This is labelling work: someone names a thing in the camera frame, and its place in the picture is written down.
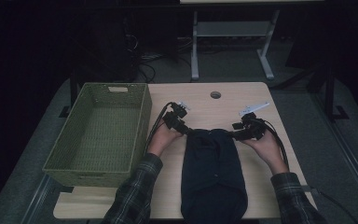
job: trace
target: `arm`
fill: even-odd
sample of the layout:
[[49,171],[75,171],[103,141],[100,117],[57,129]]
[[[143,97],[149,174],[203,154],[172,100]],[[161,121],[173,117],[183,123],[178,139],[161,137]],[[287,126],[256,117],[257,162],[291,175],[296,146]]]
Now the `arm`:
[[103,224],[148,222],[153,187],[162,168],[159,157],[174,139],[182,136],[178,132],[170,131],[163,123],[159,125],[141,163],[117,189],[115,201],[104,216]]
[[289,172],[272,133],[266,131],[258,141],[245,140],[242,142],[252,147],[271,170],[271,182],[275,189],[283,224],[327,223],[324,217],[310,204],[297,175]]

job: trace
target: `black fabric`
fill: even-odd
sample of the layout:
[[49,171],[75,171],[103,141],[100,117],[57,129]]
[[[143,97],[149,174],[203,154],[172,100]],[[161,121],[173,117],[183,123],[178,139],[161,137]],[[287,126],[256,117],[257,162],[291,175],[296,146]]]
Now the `black fabric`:
[[241,162],[227,131],[194,130],[187,136],[182,170],[186,223],[237,223],[248,206]]

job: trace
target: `basket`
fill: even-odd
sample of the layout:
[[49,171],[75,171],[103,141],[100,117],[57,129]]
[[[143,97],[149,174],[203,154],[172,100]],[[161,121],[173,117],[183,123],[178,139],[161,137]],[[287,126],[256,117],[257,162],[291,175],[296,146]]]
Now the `basket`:
[[147,84],[86,83],[43,171],[65,186],[117,188],[145,154]]

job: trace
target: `flannel shirt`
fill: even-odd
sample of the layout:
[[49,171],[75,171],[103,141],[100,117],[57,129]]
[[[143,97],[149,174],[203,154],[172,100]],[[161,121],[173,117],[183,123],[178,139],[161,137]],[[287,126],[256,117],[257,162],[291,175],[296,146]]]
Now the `flannel shirt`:
[[[162,168],[160,158],[145,154],[131,177],[116,193],[112,207],[107,211],[102,224],[148,223],[153,187]],[[271,178],[281,211],[282,224],[327,223],[310,204],[294,173],[277,174]]]

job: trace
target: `floor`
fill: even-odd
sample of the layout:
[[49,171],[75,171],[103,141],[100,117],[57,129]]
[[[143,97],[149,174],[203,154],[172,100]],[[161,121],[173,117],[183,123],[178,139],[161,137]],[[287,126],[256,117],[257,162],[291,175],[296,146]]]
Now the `floor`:
[[[285,67],[291,42],[275,40],[269,49],[268,60],[275,79],[266,80],[255,50],[263,40],[243,40],[237,45],[205,44],[199,60],[198,82],[265,82],[269,86],[282,83],[302,71]],[[134,82],[186,83],[191,81],[190,54],[184,50],[180,59],[162,58],[141,65],[143,73]],[[351,161],[345,157],[348,147],[358,161],[358,106],[350,91],[336,82],[335,105],[342,105],[350,119],[326,119],[320,103],[323,91],[309,94],[306,77],[282,91],[271,91],[282,122],[291,139],[303,173],[310,185],[335,198],[358,220],[358,179]],[[58,220],[53,214],[60,191],[70,191],[44,176],[41,168],[58,136],[65,118],[62,109],[70,104],[68,81],[56,93],[45,116],[24,150],[16,169],[0,195],[0,223],[98,223],[100,220]],[[337,205],[320,194],[313,194],[320,212],[329,223],[352,223]],[[259,223],[280,223],[279,219],[259,220]]]

